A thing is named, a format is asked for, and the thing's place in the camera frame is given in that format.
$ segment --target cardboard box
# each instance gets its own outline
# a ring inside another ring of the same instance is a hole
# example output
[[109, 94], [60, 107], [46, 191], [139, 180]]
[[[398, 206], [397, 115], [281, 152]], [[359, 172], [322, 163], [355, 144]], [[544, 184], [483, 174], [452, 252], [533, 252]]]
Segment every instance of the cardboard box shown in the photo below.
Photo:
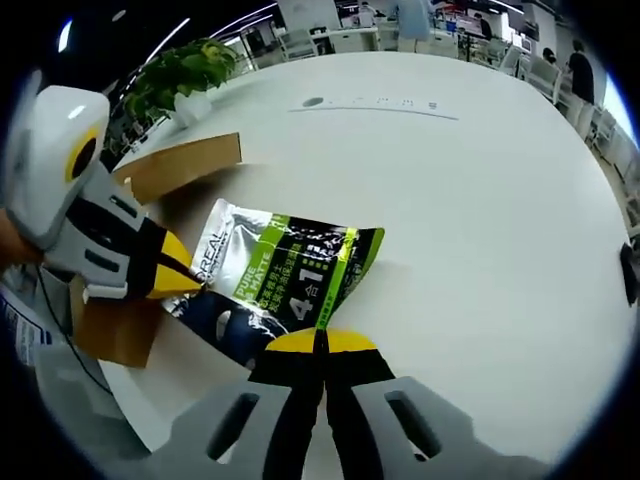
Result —
[[[117, 169], [113, 176], [120, 183], [130, 179], [134, 196], [149, 206], [150, 216], [193, 253], [217, 198], [211, 188], [203, 196], [193, 195], [199, 189], [191, 187], [196, 181], [211, 186], [209, 179], [215, 172], [241, 161], [239, 135], [229, 134], [152, 153]], [[170, 315], [159, 302], [150, 300], [89, 299], [85, 304], [83, 289], [82, 279], [76, 277], [70, 289], [76, 345], [94, 358], [144, 368], [160, 323]]]

